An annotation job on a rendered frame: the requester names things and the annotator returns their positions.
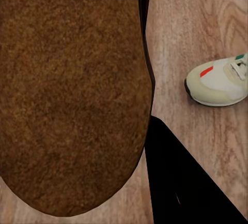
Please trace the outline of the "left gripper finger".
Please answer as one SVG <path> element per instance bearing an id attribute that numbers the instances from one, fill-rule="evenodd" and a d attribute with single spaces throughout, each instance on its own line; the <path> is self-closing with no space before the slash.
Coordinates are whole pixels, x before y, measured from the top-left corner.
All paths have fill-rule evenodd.
<path id="1" fill-rule="evenodd" d="M 248 224 L 174 133 L 152 115 L 144 148 L 154 224 Z"/>

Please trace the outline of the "gym shoe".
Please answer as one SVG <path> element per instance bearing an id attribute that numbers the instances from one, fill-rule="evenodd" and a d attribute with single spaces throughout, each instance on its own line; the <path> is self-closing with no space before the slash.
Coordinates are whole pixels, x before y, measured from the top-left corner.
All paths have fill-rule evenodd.
<path id="1" fill-rule="evenodd" d="M 194 68 L 184 80 L 191 100 L 208 107 L 227 107 L 248 96 L 248 53 L 210 61 Z"/>

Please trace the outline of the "sandal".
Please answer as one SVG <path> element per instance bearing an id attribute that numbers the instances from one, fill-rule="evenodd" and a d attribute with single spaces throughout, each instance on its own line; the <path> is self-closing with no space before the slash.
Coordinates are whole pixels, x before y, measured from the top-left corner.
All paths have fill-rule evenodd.
<path id="1" fill-rule="evenodd" d="M 0 176 L 30 207 L 84 214 L 135 171 L 156 80 L 149 0 L 0 0 Z"/>

